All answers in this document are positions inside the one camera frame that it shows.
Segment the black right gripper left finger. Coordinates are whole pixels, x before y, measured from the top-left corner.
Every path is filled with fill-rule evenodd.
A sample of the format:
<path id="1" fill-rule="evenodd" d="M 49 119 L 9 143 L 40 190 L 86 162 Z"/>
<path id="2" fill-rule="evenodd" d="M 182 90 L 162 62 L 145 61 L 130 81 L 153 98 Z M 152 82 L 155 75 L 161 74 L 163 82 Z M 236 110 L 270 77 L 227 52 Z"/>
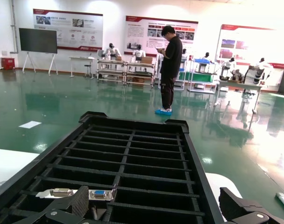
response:
<path id="1" fill-rule="evenodd" d="M 91 224 L 97 219 L 96 207 L 89 204 L 87 186 L 78 190 L 48 189 L 36 196 L 53 201 L 43 211 L 22 219 L 21 224 Z"/>

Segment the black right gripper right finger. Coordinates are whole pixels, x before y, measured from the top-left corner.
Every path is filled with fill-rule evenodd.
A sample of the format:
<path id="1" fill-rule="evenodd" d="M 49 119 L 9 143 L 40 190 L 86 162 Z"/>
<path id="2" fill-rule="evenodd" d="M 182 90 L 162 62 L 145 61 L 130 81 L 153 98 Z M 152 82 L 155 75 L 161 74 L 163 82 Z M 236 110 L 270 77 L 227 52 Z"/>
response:
<path id="1" fill-rule="evenodd" d="M 284 219 L 269 213 L 256 201 L 237 197 L 228 188 L 220 188 L 220 210 L 231 224 L 284 224 Z"/>

